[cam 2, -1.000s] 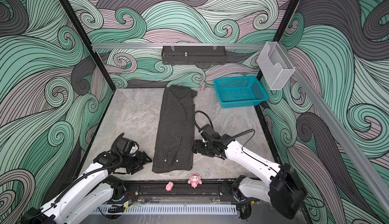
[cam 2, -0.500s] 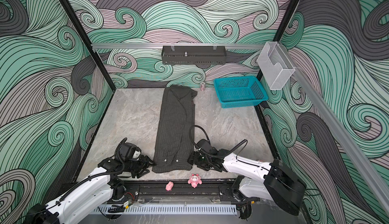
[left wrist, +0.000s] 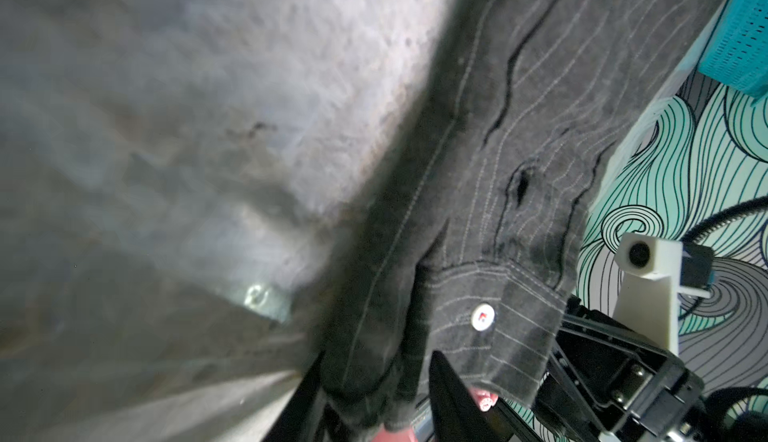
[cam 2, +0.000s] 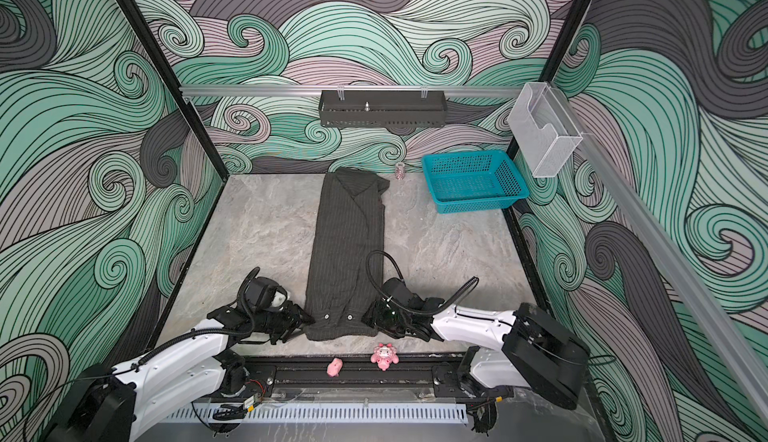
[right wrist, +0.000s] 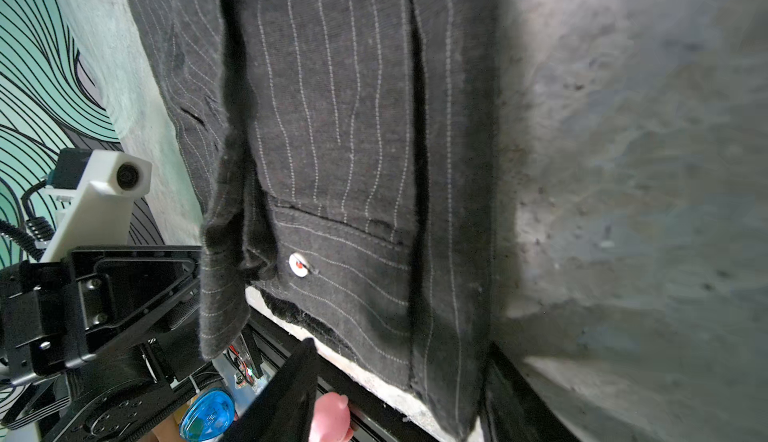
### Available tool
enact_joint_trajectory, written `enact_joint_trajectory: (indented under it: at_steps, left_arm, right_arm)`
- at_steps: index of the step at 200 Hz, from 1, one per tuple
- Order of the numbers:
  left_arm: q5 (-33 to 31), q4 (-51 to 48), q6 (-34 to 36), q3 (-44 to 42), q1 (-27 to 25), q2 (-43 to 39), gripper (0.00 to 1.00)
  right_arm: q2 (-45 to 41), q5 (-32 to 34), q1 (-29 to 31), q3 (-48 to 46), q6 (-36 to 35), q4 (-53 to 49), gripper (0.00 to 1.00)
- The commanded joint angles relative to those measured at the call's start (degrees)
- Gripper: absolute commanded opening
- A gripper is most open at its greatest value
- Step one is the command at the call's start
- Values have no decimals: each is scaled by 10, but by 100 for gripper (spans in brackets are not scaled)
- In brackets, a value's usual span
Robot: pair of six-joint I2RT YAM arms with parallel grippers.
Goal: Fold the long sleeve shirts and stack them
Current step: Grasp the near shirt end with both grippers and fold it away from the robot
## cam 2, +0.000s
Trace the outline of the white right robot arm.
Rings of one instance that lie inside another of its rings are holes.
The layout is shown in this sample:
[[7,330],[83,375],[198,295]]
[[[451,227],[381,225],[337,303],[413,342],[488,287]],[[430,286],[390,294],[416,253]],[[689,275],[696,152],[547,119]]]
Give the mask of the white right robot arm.
[[393,339],[466,343],[477,349],[469,354],[472,387],[522,387],[562,409],[577,407],[590,350],[546,311],[531,303],[507,311],[462,306],[479,284],[476,276],[447,299],[422,298],[383,250],[369,252],[364,269],[376,293],[363,317],[366,325]]

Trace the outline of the dark grey pinstripe shirt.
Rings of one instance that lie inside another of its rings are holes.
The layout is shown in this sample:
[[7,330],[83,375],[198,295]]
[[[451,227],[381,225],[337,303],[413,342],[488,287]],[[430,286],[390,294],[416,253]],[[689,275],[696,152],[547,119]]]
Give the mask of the dark grey pinstripe shirt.
[[305,329],[309,340],[378,333],[363,321],[378,297],[366,258],[384,248],[382,195],[388,188],[387,179],[369,171],[340,168],[325,175],[306,288],[305,310],[314,319]]

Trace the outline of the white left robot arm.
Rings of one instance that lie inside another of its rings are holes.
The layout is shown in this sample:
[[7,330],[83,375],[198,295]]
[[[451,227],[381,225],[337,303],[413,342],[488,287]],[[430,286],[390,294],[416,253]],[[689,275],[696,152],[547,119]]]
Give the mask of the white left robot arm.
[[245,384],[244,360],[234,346],[265,335],[288,341],[313,318],[276,281],[253,269],[236,299],[189,331],[132,360],[94,365],[73,383],[48,426],[44,441],[134,441],[172,412],[221,388]]

